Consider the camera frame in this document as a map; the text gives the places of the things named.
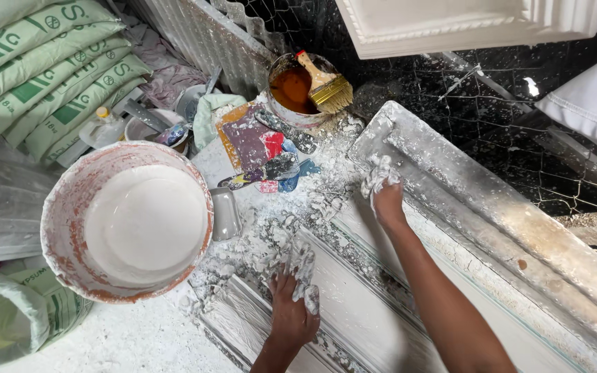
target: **yellow bottle cap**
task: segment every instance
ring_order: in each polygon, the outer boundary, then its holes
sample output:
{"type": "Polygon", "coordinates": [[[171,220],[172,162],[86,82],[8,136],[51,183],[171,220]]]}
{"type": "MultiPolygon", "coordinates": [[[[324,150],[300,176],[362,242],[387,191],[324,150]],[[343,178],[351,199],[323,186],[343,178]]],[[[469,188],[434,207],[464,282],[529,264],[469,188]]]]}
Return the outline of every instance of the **yellow bottle cap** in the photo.
{"type": "Polygon", "coordinates": [[[110,114],[110,111],[105,106],[101,106],[95,110],[95,114],[101,118],[104,118],[110,114]]]}

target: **plastic bottle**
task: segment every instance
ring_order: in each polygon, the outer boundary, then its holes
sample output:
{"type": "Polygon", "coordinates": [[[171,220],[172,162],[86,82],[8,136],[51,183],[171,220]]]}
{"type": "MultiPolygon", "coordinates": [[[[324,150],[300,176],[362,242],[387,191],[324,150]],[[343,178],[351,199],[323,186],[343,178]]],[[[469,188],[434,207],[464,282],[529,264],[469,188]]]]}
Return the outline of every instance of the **plastic bottle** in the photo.
{"type": "Polygon", "coordinates": [[[104,106],[98,107],[95,114],[96,118],[79,131],[79,138],[96,149],[117,142],[126,127],[126,121],[104,106]]]}

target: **orange liquid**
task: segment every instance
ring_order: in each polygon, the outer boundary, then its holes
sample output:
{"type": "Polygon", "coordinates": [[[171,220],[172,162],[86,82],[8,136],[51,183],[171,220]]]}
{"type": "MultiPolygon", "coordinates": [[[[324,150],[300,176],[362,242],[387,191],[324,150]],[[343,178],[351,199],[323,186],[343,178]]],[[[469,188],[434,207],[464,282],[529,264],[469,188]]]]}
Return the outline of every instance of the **orange liquid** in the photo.
{"type": "Polygon", "coordinates": [[[292,67],[278,75],[269,87],[271,94],[280,105],[293,112],[302,114],[319,114],[308,92],[312,78],[303,67],[292,67]]]}

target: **paint brush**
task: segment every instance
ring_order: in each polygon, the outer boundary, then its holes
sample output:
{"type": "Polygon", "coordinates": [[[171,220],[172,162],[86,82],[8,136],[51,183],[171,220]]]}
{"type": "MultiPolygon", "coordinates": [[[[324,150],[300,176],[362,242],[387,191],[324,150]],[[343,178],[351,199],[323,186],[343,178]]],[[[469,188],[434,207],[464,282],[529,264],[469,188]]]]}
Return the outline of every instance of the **paint brush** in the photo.
{"type": "Polygon", "coordinates": [[[320,112],[335,114],[352,103],[352,84],[349,84],[344,76],[319,70],[303,49],[296,54],[296,60],[312,77],[308,97],[320,112]]]}
{"type": "Polygon", "coordinates": [[[299,171],[299,158],[294,153],[283,151],[256,169],[220,181],[218,188],[228,187],[236,191],[258,181],[289,179],[299,171]]]}

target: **small cup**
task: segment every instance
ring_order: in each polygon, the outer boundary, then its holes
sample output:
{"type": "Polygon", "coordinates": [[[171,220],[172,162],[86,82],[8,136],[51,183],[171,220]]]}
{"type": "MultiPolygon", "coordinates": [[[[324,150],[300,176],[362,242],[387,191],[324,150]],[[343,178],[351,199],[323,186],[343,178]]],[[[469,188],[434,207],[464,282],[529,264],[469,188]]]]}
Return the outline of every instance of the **small cup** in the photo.
{"type": "Polygon", "coordinates": [[[213,241],[227,241],[240,236],[243,226],[234,193],[229,188],[215,188],[210,192],[214,201],[213,241]]]}

